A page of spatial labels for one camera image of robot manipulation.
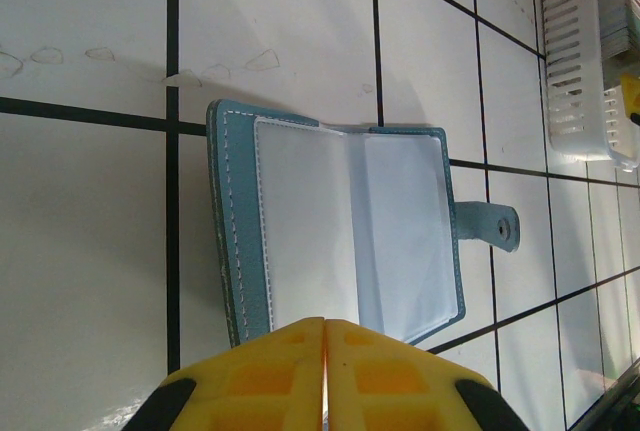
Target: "blue leather wallet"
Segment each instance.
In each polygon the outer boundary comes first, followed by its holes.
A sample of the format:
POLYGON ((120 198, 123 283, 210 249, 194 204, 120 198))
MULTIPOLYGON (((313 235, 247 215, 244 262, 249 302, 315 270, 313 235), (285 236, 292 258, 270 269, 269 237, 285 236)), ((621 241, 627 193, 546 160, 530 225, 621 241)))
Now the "blue leather wallet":
POLYGON ((464 317, 458 239, 518 246, 513 208, 454 202, 441 128, 223 100, 207 140, 232 345, 308 316, 417 343, 464 317))

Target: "smudge on tile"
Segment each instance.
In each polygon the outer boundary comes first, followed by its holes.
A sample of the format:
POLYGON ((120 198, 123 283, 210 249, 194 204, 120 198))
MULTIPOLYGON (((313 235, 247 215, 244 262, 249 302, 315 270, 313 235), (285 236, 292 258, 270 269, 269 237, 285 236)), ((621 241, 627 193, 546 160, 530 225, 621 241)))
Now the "smudge on tile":
POLYGON ((109 48, 91 48, 84 52, 87 58, 97 59, 98 61, 115 61, 116 57, 109 48))
POLYGON ((247 61, 244 67, 249 71, 266 71, 267 69, 279 68, 280 60, 273 49, 267 49, 261 55, 247 61))
POLYGON ((31 61, 40 64, 62 64, 64 57, 62 56, 62 51, 58 48, 45 46, 31 55, 31 61))
POLYGON ((231 77, 231 70, 224 64, 216 64, 204 70, 202 73, 202 79, 220 81, 229 79, 231 77))
POLYGON ((165 86, 171 86, 174 88, 201 88, 202 82, 198 77, 193 74, 190 69, 180 71, 178 74, 167 76, 162 80, 162 84, 165 86))
POLYGON ((10 54, 0 51, 0 79, 13 78, 22 71, 22 61, 10 54))

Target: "white plastic basket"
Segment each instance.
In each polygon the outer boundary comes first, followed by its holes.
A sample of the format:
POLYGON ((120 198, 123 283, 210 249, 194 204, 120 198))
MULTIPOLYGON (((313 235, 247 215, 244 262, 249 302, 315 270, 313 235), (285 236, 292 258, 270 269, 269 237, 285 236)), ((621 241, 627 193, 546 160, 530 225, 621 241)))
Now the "white plastic basket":
POLYGON ((619 89, 602 84, 598 0, 542 0, 547 53, 549 140, 585 161, 638 166, 640 135, 626 118, 619 89))

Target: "white tile floor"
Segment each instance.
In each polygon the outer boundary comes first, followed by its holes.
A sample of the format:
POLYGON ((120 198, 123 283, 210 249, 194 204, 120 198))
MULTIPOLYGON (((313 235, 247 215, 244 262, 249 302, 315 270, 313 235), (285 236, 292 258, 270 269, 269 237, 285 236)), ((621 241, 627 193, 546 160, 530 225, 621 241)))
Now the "white tile floor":
POLYGON ((460 244, 467 316, 419 346, 484 374, 532 429, 571 426, 640 357, 638 175, 546 142, 539 0, 375 3, 179 0, 170 58, 194 124, 175 156, 167 0, 0 0, 0 429, 118 429, 166 374, 168 334, 183 366, 228 349, 201 135, 223 97, 446 130, 456 198, 484 201, 488 178, 522 242, 460 244))

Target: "yellow plastic item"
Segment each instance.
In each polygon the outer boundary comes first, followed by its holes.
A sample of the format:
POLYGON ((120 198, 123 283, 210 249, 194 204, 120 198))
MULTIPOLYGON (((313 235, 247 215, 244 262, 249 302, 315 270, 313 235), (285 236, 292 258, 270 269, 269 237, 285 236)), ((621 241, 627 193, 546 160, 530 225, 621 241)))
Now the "yellow plastic item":
POLYGON ((631 121, 639 124, 640 118, 640 78, 625 73, 620 76, 624 112, 631 121))
POLYGON ((348 321, 325 328, 331 431, 480 431, 455 382, 491 386, 481 375, 348 321))
POLYGON ((171 431, 322 427, 324 319, 298 321, 171 374, 197 383, 171 431))

